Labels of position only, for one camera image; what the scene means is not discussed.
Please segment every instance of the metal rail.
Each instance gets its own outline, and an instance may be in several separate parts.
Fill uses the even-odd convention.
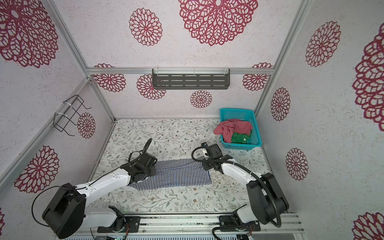
[[[85,78],[79,86],[71,93],[70,96],[74,96],[77,94],[80,94],[81,91],[87,86],[89,83],[89,79]],[[73,104],[73,102],[76,100],[76,98],[73,98],[69,101],[70,104]],[[66,112],[71,106],[63,103],[58,110],[55,111],[55,113],[64,113]],[[31,161],[31,159],[36,155],[36,152],[41,148],[41,145],[43,144],[45,138],[47,135],[55,129],[53,127],[53,119],[54,114],[51,116],[51,118],[48,120],[48,122],[40,129],[40,131],[34,136],[34,138],[27,144],[27,146],[22,150],[22,152],[17,156],[15,161],[7,168],[7,170],[4,171],[4,173],[0,176],[0,195],[2,195],[9,186],[12,185],[12,183],[17,179],[17,177],[23,172],[25,166],[28,165],[28,163]],[[59,122],[61,119],[61,116],[56,118],[56,122]]]
[[[88,74],[273,74],[274,68],[87,68]]]
[[[198,234],[211,235],[212,228],[219,227],[219,216],[231,215],[229,213],[136,213],[125,214],[125,216],[140,216],[140,225],[137,233],[129,233],[135,235],[187,235]],[[304,233],[301,221],[297,214],[281,214],[281,228],[275,227],[269,223],[261,224],[259,232],[255,234],[265,233]],[[97,228],[93,228],[94,235],[105,235],[105,233],[96,233]],[[247,232],[216,232],[219,234],[246,234]],[[89,229],[79,229],[74,235],[89,236]],[[111,235],[125,235],[125,233],[111,233]]]
[[[89,77],[89,74],[87,72],[87,64],[83,56],[81,55],[75,41],[73,40],[67,26],[65,25],[65,22],[61,17],[60,12],[57,9],[55,3],[53,2],[53,0],[41,0],[41,3],[45,7],[45,10],[47,10],[47,12],[49,13],[52,19],[52,22],[55,24],[56,29],[59,31],[60,35],[62,36],[64,43],[68,46],[81,72],[84,74],[84,76]],[[99,102],[103,106],[104,110],[107,112],[111,121],[114,121],[115,116],[113,115],[113,112],[109,107],[109,105],[106,103],[100,89],[98,87],[96,88],[93,87],[93,90],[95,91],[95,94]]]
[[[308,14],[308,10],[310,8],[311,3],[312,3],[312,0],[302,0],[300,3],[299,10],[296,13],[295,19],[291,25],[291,28],[288,32],[287,37],[285,38],[283,47],[281,48],[279,57],[277,58],[277,61],[275,63],[274,68],[276,69],[276,71],[267,81],[267,83],[263,89],[262,96],[260,97],[260,100],[257,104],[256,109],[255,109],[256,118],[257,118],[258,114],[260,113],[260,110],[262,109],[262,107],[266,103],[266,99],[269,96],[270,91],[272,90],[272,87],[275,83],[275,80],[276,80],[277,76],[279,75],[279,73],[281,72],[281,69],[283,67],[283,64],[284,64],[287,56],[288,56],[288,53],[290,52],[290,50],[293,46],[293,43],[296,40],[297,35],[299,34],[299,31],[303,25],[304,19]]]

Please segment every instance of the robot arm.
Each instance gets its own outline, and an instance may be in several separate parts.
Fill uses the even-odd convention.
[[[244,167],[237,164],[236,160],[231,156],[224,156],[217,144],[208,146],[204,142],[200,148],[205,156],[205,161],[202,160],[205,170],[213,168],[222,174],[231,176],[247,187],[250,204],[242,206],[235,211],[234,214],[238,225],[256,220],[262,224],[274,223],[274,218],[279,217],[281,213],[288,210],[288,201],[276,178],[271,173],[262,175],[254,172],[255,177],[259,178],[256,179],[252,176],[252,173],[247,172]],[[264,195],[262,189],[269,192],[269,196],[268,194]]]
[[[119,231],[124,227],[124,214],[116,207],[94,209],[86,206],[114,189],[156,174],[157,159],[146,152],[151,140],[135,160],[93,182],[77,186],[67,183],[56,192],[42,218],[60,239],[69,237],[80,228],[107,227]]]

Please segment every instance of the teal basket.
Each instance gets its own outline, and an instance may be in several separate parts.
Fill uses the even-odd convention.
[[[252,134],[250,140],[251,144],[227,143],[224,142],[223,135],[221,135],[221,142],[223,143],[224,147],[241,150],[251,150],[255,147],[261,147],[263,143],[262,138],[260,137],[259,128],[257,126],[255,113],[252,110],[242,108],[220,109],[220,122],[233,118],[248,121],[252,124]]]

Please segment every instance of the printed leaf pattern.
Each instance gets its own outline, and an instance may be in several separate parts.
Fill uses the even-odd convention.
[[[153,138],[148,152],[159,161],[190,158],[202,142],[217,143],[223,154],[233,156],[254,172],[268,169],[260,148],[251,151],[225,149],[213,130],[218,119],[122,119],[116,124],[94,178],[125,163],[129,153],[143,149]],[[233,178],[210,170],[212,184],[153,190],[120,188],[91,203],[89,207],[116,206],[123,212],[231,212],[249,202],[247,190]]]

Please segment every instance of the blue and white striped cloth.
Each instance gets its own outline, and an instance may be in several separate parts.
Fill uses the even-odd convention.
[[[212,183],[209,171],[205,171],[202,163],[193,159],[158,161],[155,166],[156,175],[128,186],[137,190],[151,190],[163,187],[185,187]]]

